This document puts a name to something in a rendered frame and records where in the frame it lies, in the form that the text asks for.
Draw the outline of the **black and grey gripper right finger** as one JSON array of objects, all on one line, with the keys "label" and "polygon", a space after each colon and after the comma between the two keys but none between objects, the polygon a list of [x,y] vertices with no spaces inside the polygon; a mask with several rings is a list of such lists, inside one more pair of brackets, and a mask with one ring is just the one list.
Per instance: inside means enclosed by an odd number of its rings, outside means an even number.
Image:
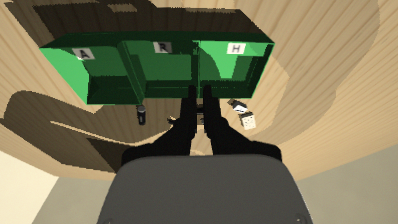
[{"label": "black and grey gripper right finger", "polygon": [[210,139],[213,155],[261,154],[282,161],[279,147],[247,137],[229,126],[221,116],[218,97],[212,97],[211,85],[203,86],[204,133]]}]

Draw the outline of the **white domino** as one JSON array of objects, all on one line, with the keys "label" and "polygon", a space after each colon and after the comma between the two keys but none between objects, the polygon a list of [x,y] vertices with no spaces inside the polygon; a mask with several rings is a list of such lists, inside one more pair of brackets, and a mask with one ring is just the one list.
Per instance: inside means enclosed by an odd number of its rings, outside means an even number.
[{"label": "white domino", "polygon": [[246,115],[243,115],[241,117],[242,117],[242,120],[243,120],[243,124],[244,124],[245,130],[256,127],[253,113],[246,114]]}]

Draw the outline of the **green rack of bins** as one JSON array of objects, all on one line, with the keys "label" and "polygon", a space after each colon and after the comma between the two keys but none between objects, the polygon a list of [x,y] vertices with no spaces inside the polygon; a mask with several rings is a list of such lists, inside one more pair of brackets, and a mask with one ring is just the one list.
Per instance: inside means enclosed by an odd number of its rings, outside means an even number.
[{"label": "green rack of bins", "polygon": [[263,33],[111,31],[66,33],[38,49],[86,105],[141,105],[188,98],[189,85],[197,99],[205,85],[218,99],[252,99],[275,44]]}]

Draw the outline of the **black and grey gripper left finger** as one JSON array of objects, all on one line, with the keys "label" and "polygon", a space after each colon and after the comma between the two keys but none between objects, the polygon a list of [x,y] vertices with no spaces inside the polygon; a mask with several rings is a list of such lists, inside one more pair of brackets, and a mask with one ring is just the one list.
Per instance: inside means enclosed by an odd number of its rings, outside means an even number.
[{"label": "black and grey gripper left finger", "polygon": [[180,118],[174,121],[173,127],[153,143],[126,149],[122,154],[121,166],[143,157],[189,156],[192,139],[197,133],[197,98],[196,104],[195,98],[196,86],[189,85],[188,98],[182,98]]}]

